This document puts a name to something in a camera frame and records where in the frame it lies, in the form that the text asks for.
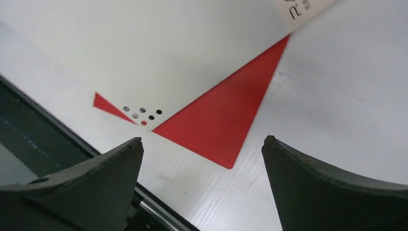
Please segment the red binder folder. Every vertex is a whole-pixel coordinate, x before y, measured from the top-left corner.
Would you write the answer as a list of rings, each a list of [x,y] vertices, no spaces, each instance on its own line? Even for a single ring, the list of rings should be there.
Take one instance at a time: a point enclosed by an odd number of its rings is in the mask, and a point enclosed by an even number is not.
[[[242,149],[289,41],[284,37],[143,138],[148,152],[164,141],[231,169]]]

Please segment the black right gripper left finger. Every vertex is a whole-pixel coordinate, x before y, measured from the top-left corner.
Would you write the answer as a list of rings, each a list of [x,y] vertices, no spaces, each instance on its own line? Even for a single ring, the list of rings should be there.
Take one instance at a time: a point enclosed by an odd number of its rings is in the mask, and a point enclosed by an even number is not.
[[[3,231],[121,231],[143,158],[140,137],[28,184],[0,189]]]

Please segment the white binder cover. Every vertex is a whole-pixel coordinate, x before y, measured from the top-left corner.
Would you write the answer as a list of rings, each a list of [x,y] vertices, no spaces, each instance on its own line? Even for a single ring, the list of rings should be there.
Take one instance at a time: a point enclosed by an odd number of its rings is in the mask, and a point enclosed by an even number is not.
[[[3,0],[0,20],[151,131],[331,0]]]

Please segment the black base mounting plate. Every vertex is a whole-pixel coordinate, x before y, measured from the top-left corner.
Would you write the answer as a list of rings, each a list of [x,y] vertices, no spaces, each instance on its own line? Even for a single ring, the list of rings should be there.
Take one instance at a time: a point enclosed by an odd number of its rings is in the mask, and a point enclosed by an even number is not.
[[[0,79],[0,187],[25,185],[99,155],[4,77]],[[123,231],[193,230],[137,182]]]

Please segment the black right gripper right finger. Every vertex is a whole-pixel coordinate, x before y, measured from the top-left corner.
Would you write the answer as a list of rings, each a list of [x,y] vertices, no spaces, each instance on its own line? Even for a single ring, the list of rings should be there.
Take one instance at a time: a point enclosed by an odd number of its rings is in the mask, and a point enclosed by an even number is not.
[[[283,230],[407,230],[407,185],[343,170],[272,135],[262,155]]]

